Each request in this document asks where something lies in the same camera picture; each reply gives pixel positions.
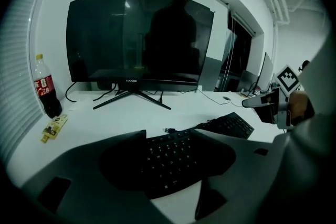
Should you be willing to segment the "person's right hand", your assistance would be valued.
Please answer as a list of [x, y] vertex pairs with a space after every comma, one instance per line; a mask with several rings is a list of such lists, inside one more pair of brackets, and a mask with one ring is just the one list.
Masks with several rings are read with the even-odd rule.
[[292, 92], [288, 102], [288, 110], [291, 114], [291, 120], [303, 120], [307, 105], [308, 95], [304, 91]]

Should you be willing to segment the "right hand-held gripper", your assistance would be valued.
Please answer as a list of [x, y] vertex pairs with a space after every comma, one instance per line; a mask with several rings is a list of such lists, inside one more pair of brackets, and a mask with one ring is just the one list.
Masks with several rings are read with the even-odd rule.
[[290, 130], [314, 116], [314, 109], [308, 98], [304, 119], [291, 120], [288, 110], [289, 97], [292, 92], [299, 91], [299, 87], [298, 76], [289, 66], [285, 66], [275, 75], [269, 92], [245, 99], [241, 105], [244, 108], [255, 108], [262, 122], [274, 124], [282, 130]]

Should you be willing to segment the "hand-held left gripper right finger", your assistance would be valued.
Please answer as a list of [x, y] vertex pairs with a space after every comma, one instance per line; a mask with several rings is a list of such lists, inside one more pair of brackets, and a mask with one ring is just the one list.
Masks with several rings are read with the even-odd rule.
[[199, 203], [210, 209], [197, 223], [257, 223], [279, 170], [279, 137], [257, 142], [204, 130], [191, 132], [204, 177]]

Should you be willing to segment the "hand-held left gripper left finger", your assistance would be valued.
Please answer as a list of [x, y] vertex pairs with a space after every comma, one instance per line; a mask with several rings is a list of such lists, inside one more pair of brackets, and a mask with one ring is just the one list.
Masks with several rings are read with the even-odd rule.
[[22, 189], [59, 222], [168, 223], [145, 195], [145, 147], [141, 130], [72, 148]]

